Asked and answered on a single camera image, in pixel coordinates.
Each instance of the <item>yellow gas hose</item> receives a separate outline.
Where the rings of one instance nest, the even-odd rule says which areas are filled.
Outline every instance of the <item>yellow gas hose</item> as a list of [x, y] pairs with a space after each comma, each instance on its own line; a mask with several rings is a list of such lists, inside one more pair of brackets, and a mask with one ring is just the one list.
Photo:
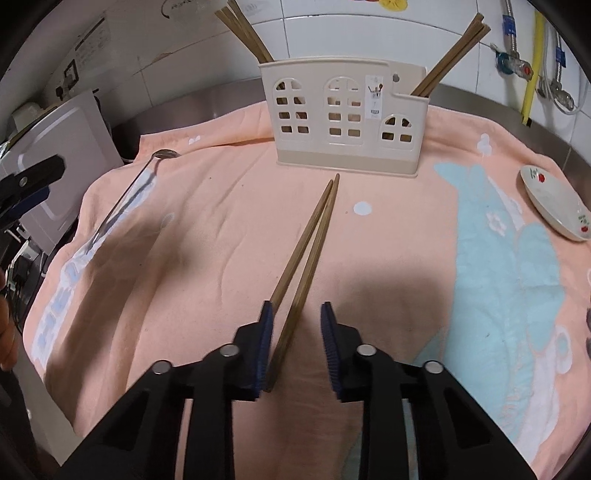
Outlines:
[[535, 12], [535, 34], [534, 34], [534, 60], [531, 64], [533, 75], [531, 80], [527, 83], [525, 90], [525, 97], [523, 98], [523, 107], [521, 108], [521, 116], [524, 125], [530, 120], [531, 104], [534, 101], [535, 87], [538, 85], [538, 77], [540, 76], [540, 68], [542, 66], [542, 56], [544, 55], [544, 27], [545, 18], [538, 11]]

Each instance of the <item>chopsticks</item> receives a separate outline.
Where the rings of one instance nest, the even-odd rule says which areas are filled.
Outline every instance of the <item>chopsticks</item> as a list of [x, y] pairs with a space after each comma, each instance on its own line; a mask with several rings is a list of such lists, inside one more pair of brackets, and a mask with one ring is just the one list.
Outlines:
[[491, 28], [482, 23], [484, 16], [476, 14], [464, 34], [456, 44], [433, 67], [423, 81], [413, 90], [411, 95], [428, 97], [441, 80], [467, 53], [478, 45], [478, 42], [491, 31]]
[[[328, 194], [328, 201], [327, 201], [326, 207], [324, 208], [324, 213], [322, 214], [322, 219], [320, 220], [320, 225], [318, 226], [318, 231], [316, 232], [316, 236], [314, 237], [314, 242], [312, 243], [312, 248], [310, 250], [310, 256], [308, 257], [308, 260], [306, 261], [306, 265], [304, 266], [304, 272], [301, 275], [300, 283], [297, 286], [294, 300], [291, 304], [290, 311], [287, 313], [287, 319], [285, 320], [283, 330], [281, 331], [279, 341], [277, 342], [277, 346], [275, 347], [275, 351], [273, 352], [273, 356], [271, 358], [271, 363], [269, 364], [269, 368], [267, 371], [267, 381], [266, 381], [266, 386], [265, 386], [266, 392], [270, 392], [273, 389], [273, 387], [275, 386], [275, 383], [277, 382], [277, 379], [278, 379], [279, 374], [281, 372], [281, 367], [283, 365], [283, 362], [285, 360], [285, 356], [287, 354], [287, 350], [288, 350], [288, 348], [291, 344], [291, 341], [293, 339], [294, 332], [296, 331], [297, 323], [300, 320], [301, 311], [303, 310], [304, 304], [306, 303], [306, 298], [308, 296], [308, 292], [310, 291], [310, 286], [312, 285], [312, 279], [314, 278], [314, 273], [316, 272], [316, 267], [318, 266], [318, 260], [320, 259], [320, 253], [322, 251], [322, 246], [324, 245], [324, 240], [326, 239], [326, 232], [329, 229], [330, 217], [332, 215], [333, 208], [335, 206], [336, 194], [339, 189], [339, 179], [340, 179], [340, 175], [337, 173], [334, 182], [332, 182], [332, 181], [329, 182], [328, 186], [326, 187], [326, 190], [324, 191], [322, 197], [320, 198], [318, 205], [316, 206], [316, 210], [314, 210], [314, 213], [312, 214], [312, 218], [310, 218], [310, 221], [308, 222], [308, 225], [306, 226], [306, 230], [307, 230], [308, 227], [310, 226], [311, 222], [313, 221], [314, 217], [317, 215], [317, 213], [322, 211], [323, 206], [320, 207], [320, 205], [321, 205], [321, 203], [323, 203], [324, 195], [326, 195], [327, 191], [330, 189], [330, 194]], [[309, 232], [308, 240], [311, 237], [311, 231]], [[300, 241], [296, 245], [294, 253], [292, 254], [292, 256], [287, 264], [287, 267], [285, 268], [286, 271], [288, 271], [288, 269], [290, 269], [290, 271], [291, 271], [291, 269], [293, 269], [291, 276], [293, 276], [295, 269], [297, 268], [297, 263], [299, 262], [299, 260], [298, 260], [297, 262], [295, 262], [292, 265], [292, 260], [294, 260], [294, 258], [297, 257], [298, 255], [299, 255], [299, 258], [301, 259], [301, 256], [303, 255], [303, 251], [306, 248], [307, 241], [302, 244], [302, 238], [304, 238], [304, 234], [302, 234], [302, 237], [300, 238]], [[280, 284], [281, 284], [281, 281], [283, 280], [284, 276], [285, 276], [285, 272], [281, 276], [281, 278], [279, 280], [279, 284], [277, 285], [277, 288], [275, 289], [275, 292], [277, 292], [280, 289]], [[273, 303], [273, 311], [275, 311], [277, 307]]]
[[228, 5], [215, 12], [218, 17], [248, 50], [256, 57], [259, 63], [273, 61], [273, 57], [267, 50], [261, 38], [252, 28], [250, 22], [240, 10], [236, 0], [228, 0]]
[[322, 197], [320, 197], [318, 205], [316, 205], [310, 220], [308, 220], [308, 224], [306, 225], [306, 228], [304, 228], [304, 231], [302, 232], [300, 239], [298, 240], [297, 245], [291, 254], [291, 257], [285, 266], [285, 270], [283, 271], [283, 274], [281, 275], [281, 278], [279, 279], [279, 282], [273, 291], [273, 295], [271, 295], [273, 314], [277, 312], [279, 305], [283, 301], [285, 292], [287, 292], [287, 287], [289, 287], [291, 279], [296, 273], [297, 266], [300, 264], [301, 258], [304, 256], [304, 251], [306, 250], [308, 243], [310, 243], [310, 238], [312, 238], [312, 234], [314, 233], [316, 225], [318, 224], [318, 220], [320, 220], [320, 215], [322, 215], [322, 212], [324, 211], [324, 206], [326, 205], [326, 200], [329, 197], [332, 185], [333, 181], [331, 180], [324, 189], [324, 193], [322, 194]]

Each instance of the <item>electrical outlet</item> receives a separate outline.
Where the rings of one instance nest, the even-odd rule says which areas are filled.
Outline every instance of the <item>electrical outlet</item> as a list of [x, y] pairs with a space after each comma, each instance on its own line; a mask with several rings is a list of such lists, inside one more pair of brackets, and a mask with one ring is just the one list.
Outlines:
[[64, 70], [64, 86], [71, 90], [74, 85], [78, 82], [78, 68], [76, 68], [76, 60], [72, 59], [72, 61], [68, 64], [66, 69]]

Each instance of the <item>blue label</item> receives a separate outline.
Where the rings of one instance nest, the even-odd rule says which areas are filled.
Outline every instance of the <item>blue label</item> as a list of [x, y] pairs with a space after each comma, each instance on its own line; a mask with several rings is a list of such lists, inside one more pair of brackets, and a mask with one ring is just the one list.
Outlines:
[[556, 63], [560, 63], [562, 68], [566, 68], [566, 53], [562, 48], [556, 47]]
[[517, 36], [517, 30], [515, 29], [515, 18], [509, 15], [503, 15], [503, 33], [505, 35]]

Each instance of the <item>human hand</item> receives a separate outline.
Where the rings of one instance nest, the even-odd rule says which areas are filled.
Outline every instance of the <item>human hand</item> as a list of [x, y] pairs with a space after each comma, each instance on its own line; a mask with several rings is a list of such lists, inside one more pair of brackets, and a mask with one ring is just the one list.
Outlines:
[[[6, 279], [0, 270], [0, 290], [4, 288]], [[18, 338], [17, 327], [10, 318], [8, 302], [0, 297], [0, 368], [8, 372], [17, 363]]]

